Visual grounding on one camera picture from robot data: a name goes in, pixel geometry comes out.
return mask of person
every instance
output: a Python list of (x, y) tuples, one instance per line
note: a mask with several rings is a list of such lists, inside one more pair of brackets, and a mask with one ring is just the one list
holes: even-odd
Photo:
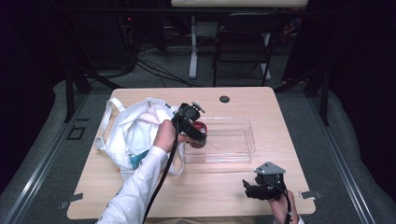
[[(148, 155), (141, 161), (134, 174), (125, 181), (116, 196), (107, 204), (105, 211), (96, 222), (97, 224), (143, 223), (151, 195), (156, 188), (160, 171), (167, 163), (167, 153), (172, 150), (175, 137), (176, 131), (172, 121), (164, 120), (159, 126)], [(179, 134), (177, 137), (178, 144), (190, 141), (193, 140), (184, 134)], [(290, 191), (289, 197), (292, 208), (291, 224), (302, 224), (303, 222), (299, 222), (302, 220), (299, 220), (294, 198)], [(269, 200), (268, 202), (276, 221), (283, 224), (288, 210), (286, 198), (282, 195), (278, 201)]]

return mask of bag strap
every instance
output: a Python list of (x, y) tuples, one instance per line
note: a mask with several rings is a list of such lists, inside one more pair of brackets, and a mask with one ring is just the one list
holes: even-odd
[(94, 140), (94, 144), (96, 148), (101, 150), (106, 150), (106, 143), (105, 143), (105, 131), (110, 122), (111, 112), (113, 110), (113, 105), (120, 111), (124, 111), (125, 107), (122, 105), (119, 99), (113, 97), (106, 102), (106, 111), (102, 119), (102, 123), (100, 124), (99, 136), (97, 136)]

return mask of black chair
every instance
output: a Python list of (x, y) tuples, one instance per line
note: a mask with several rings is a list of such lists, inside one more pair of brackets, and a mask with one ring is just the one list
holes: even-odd
[[(283, 28), (276, 15), (264, 13), (232, 13), (219, 20), (212, 68), (213, 87), (216, 87), (218, 63), (266, 63), (262, 86), (268, 73), (275, 36)], [(265, 44), (264, 34), (269, 34)]]

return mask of chair seat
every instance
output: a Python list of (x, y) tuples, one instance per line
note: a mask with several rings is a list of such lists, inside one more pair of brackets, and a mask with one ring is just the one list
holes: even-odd
[(265, 63), (267, 52), (261, 34), (221, 34), (218, 60), (224, 63)]

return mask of clear acrylic container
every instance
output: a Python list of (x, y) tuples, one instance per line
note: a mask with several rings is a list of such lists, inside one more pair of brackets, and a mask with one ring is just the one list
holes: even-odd
[(206, 145), (185, 144), (184, 162), (251, 161), (256, 151), (248, 118), (200, 118), (207, 127)]

